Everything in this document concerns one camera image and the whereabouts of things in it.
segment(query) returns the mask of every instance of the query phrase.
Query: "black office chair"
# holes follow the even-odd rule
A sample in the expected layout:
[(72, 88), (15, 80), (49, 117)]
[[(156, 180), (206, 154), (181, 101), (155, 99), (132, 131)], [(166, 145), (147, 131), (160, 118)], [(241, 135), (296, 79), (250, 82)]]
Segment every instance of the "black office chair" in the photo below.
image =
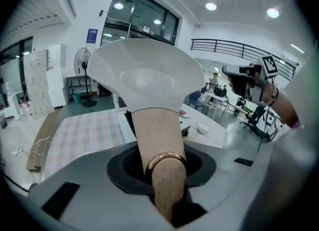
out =
[(266, 111), (265, 108), (261, 106), (257, 106), (257, 108), (255, 109), (254, 113), (251, 116), (249, 116), (248, 114), (245, 115), (248, 122), (241, 121), (239, 122), (239, 124), (240, 123), (245, 124), (244, 128), (249, 127), (250, 131), (252, 132), (253, 131), (252, 127), (257, 124), (259, 118), (265, 113), (265, 111)]

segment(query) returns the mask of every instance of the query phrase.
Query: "wooden plank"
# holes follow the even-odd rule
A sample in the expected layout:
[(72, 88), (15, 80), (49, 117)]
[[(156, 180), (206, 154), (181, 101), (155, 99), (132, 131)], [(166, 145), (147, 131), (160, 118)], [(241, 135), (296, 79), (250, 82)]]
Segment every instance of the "wooden plank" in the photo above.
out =
[[(45, 139), (48, 136), (53, 137), (53, 133), (55, 133), (54, 126), (57, 122), (57, 117), (60, 113), (61, 109), (57, 109), (53, 113), (49, 113), (46, 119), (44, 120), (38, 134), (35, 137), (33, 144), (37, 143), (40, 139)], [(50, 143), (47, 143), (45, 147), (45, 142), (37, 147), (37, 152), (34, 152), (36, 147), (31, 149), (31, 153), (28, 157), (28, 162), (26, 164), (26, 169), (30, 172), (41, 172), (43, 165), (45, 164), (45, 159), (47, 153), (49, 151)]]

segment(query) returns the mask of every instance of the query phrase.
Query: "fan stand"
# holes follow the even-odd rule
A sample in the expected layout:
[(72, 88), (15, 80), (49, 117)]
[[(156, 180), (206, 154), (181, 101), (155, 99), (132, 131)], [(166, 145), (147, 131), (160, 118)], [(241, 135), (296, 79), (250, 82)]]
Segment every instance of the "fan stand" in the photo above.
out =
[(95, 100), (92, 100), (89, 94), (89, 90), (88, 90), (88, 80), (87, 80), (87, 74), (86, 74), (86, 69), (88, 67), (88, 64), (86, 62), (82, 62), (82, 67), (84, 69), (85, 72), (85, 87), (86, 87), (86, 95), (87, 95), (87, 101), (82, 103), (83, 107), (89, 108), (89, 107), (93, 107), (97, 104), (97, 102)]

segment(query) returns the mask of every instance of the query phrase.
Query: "metal railing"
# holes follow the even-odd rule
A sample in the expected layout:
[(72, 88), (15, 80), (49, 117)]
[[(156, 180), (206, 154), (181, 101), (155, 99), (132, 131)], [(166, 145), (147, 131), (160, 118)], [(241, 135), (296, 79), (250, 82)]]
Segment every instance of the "metal railing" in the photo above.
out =
[(244, 58), (252, 62), (256, 62), (259, 56), (271, 54), (274, 57), (280, 75), (285, 77), (287, 80), (291, 80), (296, 72), (296, 68), (282, 58), (277, 57), (268, 51), (240, 42), (218, 39), (192, 39), (191, 50), (223, 53)]

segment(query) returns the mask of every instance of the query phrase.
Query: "window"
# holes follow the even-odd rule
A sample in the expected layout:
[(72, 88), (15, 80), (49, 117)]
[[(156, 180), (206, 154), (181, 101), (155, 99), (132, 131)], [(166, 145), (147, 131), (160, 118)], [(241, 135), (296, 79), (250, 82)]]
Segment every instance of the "window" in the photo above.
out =
[(114, 42), (116, 40), (125, 39), (127, 31), (112, 27), (104, 27), (101, 45)]
[(149, 0), (138, 0), (133, 12), (132, 24), (149, 27), (155, 34), (160, 34), (164, 15), (164, 8)]
[(176, 30), (177, 18), (169, 12), (164, 25), (164, 38), (169, 41), (173, 41), (174, 33), (176, 32)]
[(108, 17), (129, 21), (135, 0), (113, 0)]
[[(8, 47), (4, 51), (0, 52), (0, 65), (4, 71), (11, 71), (10, 73), (6, 72), (6, 75), (13, 74), (12, 76), (5, 76), (2, 74), (0, 77), (3, 78), (4, 83), (10, 82), (12, 87), (15, 89), (15, 92), (23, 92), (22, 95), (26, 94), (26, 84), (24, 77), (24, 68), (23, 68), (23, 57), (32, 52), (32, 37), (28, 39), (21, 40), (20, 42)], [(0, 103), (3, 103), (2, 95), (0, 91)]]
[(121, 26), (129, 38), (151, 38), (174, 45), (178, 18), (153, 0), (113, 0), (106, 19), (107, 27)]

